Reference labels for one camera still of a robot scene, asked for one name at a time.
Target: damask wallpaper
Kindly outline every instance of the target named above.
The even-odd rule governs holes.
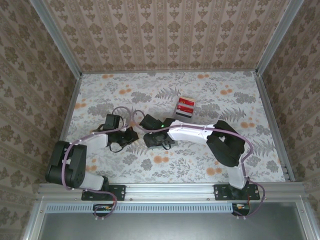
[[[83,72],[253,69],[290,0],[44,0]]]
[[[75,79],[28,0],[0,1],[0,239],[28,223]]]
[[[305,0],[263,73],[298,181],[320,217],[320,1]]]

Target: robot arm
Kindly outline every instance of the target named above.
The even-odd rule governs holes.
[[[103,130],[117,129],[119,119],[116,115],[108,114]],[[239,159],[244,153],[245,141],[227,134],[210,130],[212,128],[237,133],[225,121],[219,120],[215,125],[197,125],[184,123],[174,118],[167,118],[163,123],[150,115],[146,115],[140,125],[147,130],[159,130],[165,127],[175,127],[155,133],[147,133],[143,139],[148,148],[175,143],[175,141],[190,141],[199,144],[207,144],[215,158],[226,166],[229,183],[232,187],[243,189],[247,183],[242,164]],[[96,175],[86,171],[86,159],[99,149],[118,143],[124,147],[138,139],[138,135],[132,127],[125,132],[118,131],[110,134],[92,135],[78,145],[72,147],[65,168],[66,185],[72,188],[92,190],[107,190],[109,182],[107,177]],[[45,175],[47,182],[62,185],[62,162],[69,142],[58,141],[54,146],[50,163]]]
[[[245,141],[229,134],[205,129],[217,128],[234,133],[237,132],[225,121],[221,120],[219,120],[215,125],[189,124],[176,120],[170,126],[182,124],[184,126],[189,125],[202,127],[204,130],[186,127],[172,128],[169,129],[167,133],[169,137],[175,141],[183,140],[204,145],[207,144],[218,162],[226,166],[229,176],[229,184],[237,189],[243,189],[247,180],[244,176],[242,164],[240,164],[239,159],[241,154],[245,151]]]
[[[247,179],[244,176],[242,164],[239,161],[245,151],[245,141],[227,133],[209,130],[215,128],[237,134],[225,121],[219,120],[214,125],[198,125],[184,123],[174,118],[166,118],[162,123],[160,120],[156,120],[147,114],[140,125],[147,130],[175,127],[144,135],[143,139],[148,148],[156,146],[164,147],[164,145],[170,145],[179,140],[207,144],[215,158],[222,165],[226,166],[230,185],[240,190],[245,187]]]

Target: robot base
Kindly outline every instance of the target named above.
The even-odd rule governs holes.
[[[126,185],[109,185],[108,192],[113,193],[118,201],[124,201],[126,196]],[[83,191],[82,201],[112,201],[113,197],[109,194],[94,193]]]
[[[258,186],[247,184],[243,189],[238,189],[230,184],[216,184],[213,186],[214,197],[216,201],[243,200],[260,200]]]

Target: glass panel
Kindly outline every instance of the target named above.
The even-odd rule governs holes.
[[[265,203],[246,220],[230,213],[46,214],[41,240],[306,240],[295,203]]]

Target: floral tablecloth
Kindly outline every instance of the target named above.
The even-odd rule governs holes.
[[[179,96],[196,100],[193,123],[224,120],[252,142],[254,153],[245,162],[252,180],[285,181],[254,73],[249,71],[85,74],[67,140],[88,135],[118,106],[140,109],[163,121],[173,116]],[[125,110],[116,113],[128,118]],[[228,181],[225,167],[206,145],[180,141],[170,150],[148,149],[143,133],[135,130],[138,141],[119,153],[109,148],[96,152],[87,159],[86,170],[109,177],[111,183]]]

